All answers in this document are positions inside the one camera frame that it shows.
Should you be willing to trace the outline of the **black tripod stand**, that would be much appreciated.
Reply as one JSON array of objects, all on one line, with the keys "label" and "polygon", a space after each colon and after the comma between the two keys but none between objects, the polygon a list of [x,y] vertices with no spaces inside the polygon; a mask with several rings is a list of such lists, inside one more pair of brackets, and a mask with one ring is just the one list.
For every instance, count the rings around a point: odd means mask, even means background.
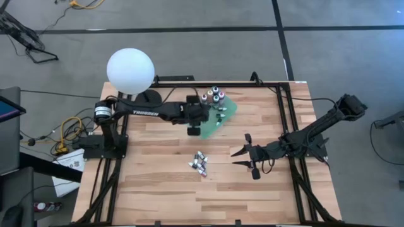
[{"label": "black tripod stand", "polygon": [[[35,31],[20,23],[17,19],[15,19],[6,11],[0,12],[0,30],[4,32],[6,35],[9,35],[13,39],[15,39],[20,44],[22,44],[25,47],[26,55],[35,64],[41,64],[45,62],[59,60],[57,55],[45,51],[45,45],[42,43],[38,34]],[[37,61],[31,55],[31,52],[34,52],[36,54],[51,55],[52,58]]]}]

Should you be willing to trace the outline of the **translucent green plastic bin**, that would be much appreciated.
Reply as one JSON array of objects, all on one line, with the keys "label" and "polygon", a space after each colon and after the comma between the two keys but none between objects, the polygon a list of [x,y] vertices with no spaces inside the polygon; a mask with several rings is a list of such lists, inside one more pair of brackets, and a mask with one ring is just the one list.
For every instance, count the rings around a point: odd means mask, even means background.
[{"label": "translucent green plastic bin", "polygon": [[[235,112],[237,110],[237,104],[235,102],[233,102],[226,94],[225,94],[224,104],[222,106],[219,105],[218,107],[215,107],[213,105],[213,102],[207,103],[207,104],[210,105],[209,119],[207,122],[203,122],[200,126],[200,129],[201,129],[200,137],[202,139],[207,139],[208,137],[210,137],[217,129],[219,129],[221,126],[223,126],[224,123],[226,121],[228,121],[235,114]],[[219,107],[226,107],[227,110],[220,112],[217,110]],[[216,114],[225,114],[226,117],[217,118]],[[216,122],[218,119],[222,119],[222,122],[219,126],[216,126]]]}]

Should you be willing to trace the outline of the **white cardboard box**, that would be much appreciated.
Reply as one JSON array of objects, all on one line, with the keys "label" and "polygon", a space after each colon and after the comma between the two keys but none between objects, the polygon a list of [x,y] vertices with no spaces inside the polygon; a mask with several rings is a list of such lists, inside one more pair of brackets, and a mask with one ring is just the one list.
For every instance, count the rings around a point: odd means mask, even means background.
[{"label": "white cardboard box", "polygon": [[[84,149],[77,149],[71,153],[62,155],[56,158],[53,163],[66,166],[72,168],[74,170],[78,170],[83,172],[85,167],[85,161],[83,158]],[[69,194],[70,192],[79,188],[80,183],[72,182],[69,180],[52,177],[53,184],[55,186],[55,191],[57,197],[64,197],[65,195]]]}]

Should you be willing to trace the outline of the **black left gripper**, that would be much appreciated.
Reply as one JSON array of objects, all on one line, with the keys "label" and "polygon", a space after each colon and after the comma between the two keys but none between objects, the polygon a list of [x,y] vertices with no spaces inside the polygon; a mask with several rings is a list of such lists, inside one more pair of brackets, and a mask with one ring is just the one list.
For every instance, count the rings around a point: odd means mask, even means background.
[{"label": "black left gripper", "polygon": [[182,105],[182,118],[180,124],[188,124],[188,136],[199,136],[200,125],[209,119],[210,106],[202,103],[198,95],[188,95],[186,103]]}]

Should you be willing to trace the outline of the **grey desk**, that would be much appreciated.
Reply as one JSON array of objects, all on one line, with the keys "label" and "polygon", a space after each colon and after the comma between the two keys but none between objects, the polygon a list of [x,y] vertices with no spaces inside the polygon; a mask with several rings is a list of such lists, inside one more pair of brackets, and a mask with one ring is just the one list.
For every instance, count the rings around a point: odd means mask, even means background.
[{"label": "grey desk", "polygon": [[[0,90],[0,96],[21,106],[21,89]],[[0,123],[0,175],[18,169],[20,164],[20,116]]]}]

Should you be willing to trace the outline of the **grey stand leg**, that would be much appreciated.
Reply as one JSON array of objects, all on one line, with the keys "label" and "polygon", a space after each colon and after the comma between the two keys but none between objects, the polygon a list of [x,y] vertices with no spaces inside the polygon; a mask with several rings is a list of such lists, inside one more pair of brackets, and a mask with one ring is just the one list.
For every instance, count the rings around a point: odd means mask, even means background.
[{"label": "grey stand leg", "polygon": [[404,110],[394,113],[389,117],[386,117],[381,120],[377,120],[375,123],[375,128],[383,129],[385,126],[395,124],[397,128],[401,131],[404,131]]}]

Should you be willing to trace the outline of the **black aluminium table frame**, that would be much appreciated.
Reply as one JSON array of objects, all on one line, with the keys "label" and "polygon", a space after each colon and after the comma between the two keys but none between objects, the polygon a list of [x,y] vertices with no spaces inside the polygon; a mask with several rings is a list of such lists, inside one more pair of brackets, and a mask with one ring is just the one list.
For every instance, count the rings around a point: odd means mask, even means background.
[{"label": "black aluminium table frame", "polygon": [[[276,161],[272,171],[254,180],[231,157],[244,145],[245,134],[255,144],[278,139],[287,129],[315,120],[308,85],[292,82],[294,107],[284,97],[252,81],[218,82],[237,104],[236,113],[209,138],[188,136],[185,125],[172,125],[156,117],[121,119],[129,145],[122,160],[117,187],[104,199],[96,219],[105,221],[113,210],[114,225],[214,227],[218,224],[296,224],[299,222],[288,159]],[[189,166],[201,151],[208,157],[206,177]]]}]

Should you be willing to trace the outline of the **dark monitor with blue screen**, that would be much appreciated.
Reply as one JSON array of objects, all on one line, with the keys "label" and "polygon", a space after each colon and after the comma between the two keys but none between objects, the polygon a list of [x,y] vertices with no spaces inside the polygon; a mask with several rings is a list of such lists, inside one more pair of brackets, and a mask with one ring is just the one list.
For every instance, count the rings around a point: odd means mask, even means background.
[{"label": "dark monitor with blue screen", "polygon": [[27,111],[9,99],[0,96],[0,123],[7,120],[19,117],[25,114]]}]

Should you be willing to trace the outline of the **white globe table lamp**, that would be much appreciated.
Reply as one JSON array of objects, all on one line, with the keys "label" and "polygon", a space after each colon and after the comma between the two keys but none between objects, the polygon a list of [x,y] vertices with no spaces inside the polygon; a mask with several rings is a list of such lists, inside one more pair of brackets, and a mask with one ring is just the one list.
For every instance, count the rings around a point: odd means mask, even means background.
[{"label": "white globe table lamp", "polygon": [[136,95],[136,104],[161,104],[161,95],[150,90],[155,79],[152,60],[143,51],[125,48],[114,52],[107,62],[107,77],[117,91]]}]

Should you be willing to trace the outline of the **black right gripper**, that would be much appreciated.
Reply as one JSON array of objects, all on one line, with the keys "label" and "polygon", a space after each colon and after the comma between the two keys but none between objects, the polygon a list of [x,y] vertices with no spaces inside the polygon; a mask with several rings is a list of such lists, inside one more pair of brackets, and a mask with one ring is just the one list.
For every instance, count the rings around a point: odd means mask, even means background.
[{"label": "black right gripper", "polygon": [[[261,178],[261,174],[260,174],[258,167],[256,166],[256,163],[261,162],[261,172],[264,174],[268,174],[272,171],[273,166],[275,165],[275,161],[265,157],[266,152],[261,146],[252,145],[252,138],[251,138],[250,134],[245,134],[245,139],[247,141],[247,144],[243,145],[243,147],[239,151],[232,154],[231,157],[240,156],[240,155],[249,153],[250,160],[249,161],[235,161],[235,162],[232,162],[232,164],[243,165],[243,166],[248,167],[249,169],[251,169],[252,178],[254,180],[259,180]],[[268,171],[264,171],[264,161],[265,160],[268,160],[268,164],[270,166],[270,169]]]}]

